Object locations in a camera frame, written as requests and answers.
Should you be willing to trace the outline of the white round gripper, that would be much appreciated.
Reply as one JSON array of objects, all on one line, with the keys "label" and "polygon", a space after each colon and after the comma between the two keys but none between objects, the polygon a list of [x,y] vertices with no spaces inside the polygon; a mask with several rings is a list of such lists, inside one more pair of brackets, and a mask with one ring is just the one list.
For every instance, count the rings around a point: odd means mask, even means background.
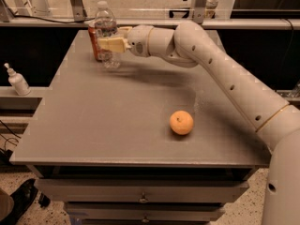
[{"label": "white round gripper", "polygon": [[123,37],[100,37],[97,44],[101,49],[114,53],[124,53],[130,50],[134,55],[148,57],[148,41],[150,32],[153,30],[151,25],[138,25],[119,27],[117,32]]}]

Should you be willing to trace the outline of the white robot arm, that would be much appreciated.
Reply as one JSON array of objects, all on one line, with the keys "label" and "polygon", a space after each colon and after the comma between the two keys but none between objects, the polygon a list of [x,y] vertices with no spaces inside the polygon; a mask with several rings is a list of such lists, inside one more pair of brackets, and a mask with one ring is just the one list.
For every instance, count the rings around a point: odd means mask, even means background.
[{"label": "white robot arm", "polygon": [[100,48],[156,56],[183,68],[202,66],[271,152],[262,225],[300,225],[300,111],[235,62],[192,21],[175,29],[121,27]]}]

